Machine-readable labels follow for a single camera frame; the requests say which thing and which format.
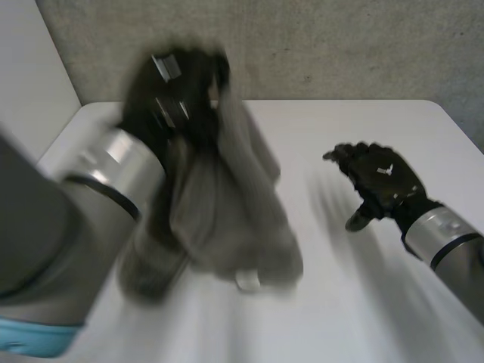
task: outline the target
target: table surface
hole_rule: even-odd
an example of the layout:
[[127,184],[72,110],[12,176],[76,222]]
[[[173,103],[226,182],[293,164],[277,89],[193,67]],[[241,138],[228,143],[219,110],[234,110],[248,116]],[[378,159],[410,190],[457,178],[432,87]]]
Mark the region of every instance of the table surface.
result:
[[[188,268],[164,304],[140,306],[111,276],[86,329],[57,362],[482,362],[484,329],[404,251],[393,222],[344,231],[360,200],[321,160],[341,141],[391,145],[432,198],[484,231],[484,156],[443,109],[429,101],[247,105],[281,163],[277,191],[305,264],[298,287],[243,295]],[[117,117],[119,104],[83,107],[39,168],[56,175],[93,130]]]

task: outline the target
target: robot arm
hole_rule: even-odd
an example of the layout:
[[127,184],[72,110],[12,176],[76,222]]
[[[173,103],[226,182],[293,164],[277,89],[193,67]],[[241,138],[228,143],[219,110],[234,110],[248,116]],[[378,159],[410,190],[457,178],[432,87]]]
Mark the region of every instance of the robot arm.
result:
[[377,144],[340,144],[323,158],[340,166],[363,204],[346,223],[360,231],[372,219],[395,219],[406,250],[426,263],[484,324],[484,237],[447,206],[430,200],[414,171]]
[[52,358],[69,347],[163,182],[169,139],[215,144],[208,87],[221,61],[197,49],[150,54],[122,121],[57,185],[0,138],[0,350]]

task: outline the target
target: silver metal wrist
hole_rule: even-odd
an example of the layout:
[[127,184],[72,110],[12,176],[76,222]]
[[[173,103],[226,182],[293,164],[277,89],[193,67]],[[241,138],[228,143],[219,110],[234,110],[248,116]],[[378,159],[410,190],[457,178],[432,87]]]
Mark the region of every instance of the silver metal wrist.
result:
[[408,229],[405,242],[426,264],[447,244],[476,229],[457,213],[441,206],[424,213]]
[[142,213],[164,171],[145,144],[121,129],[110,129],[77,157],[68,175],[93,178],[111,187]]

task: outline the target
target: white wall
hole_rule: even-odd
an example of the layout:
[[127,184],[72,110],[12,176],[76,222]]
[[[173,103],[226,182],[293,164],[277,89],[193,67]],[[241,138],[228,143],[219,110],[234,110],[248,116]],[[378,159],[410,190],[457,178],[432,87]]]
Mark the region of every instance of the white wall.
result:
[[0,1],[0,126],[37,161],[80,108],[34,0]]

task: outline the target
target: gray cloth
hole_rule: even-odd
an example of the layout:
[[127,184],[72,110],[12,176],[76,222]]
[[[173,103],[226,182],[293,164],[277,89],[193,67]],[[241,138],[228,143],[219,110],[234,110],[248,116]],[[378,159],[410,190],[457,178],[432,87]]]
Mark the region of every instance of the gray cloth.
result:
[[280,175],[248,110],[230,90],[219,99],[219,154],[177,140],[170,225],[193,260],[227,278],[250,272],[262,286],[294,284],[303,260],[275,193]]

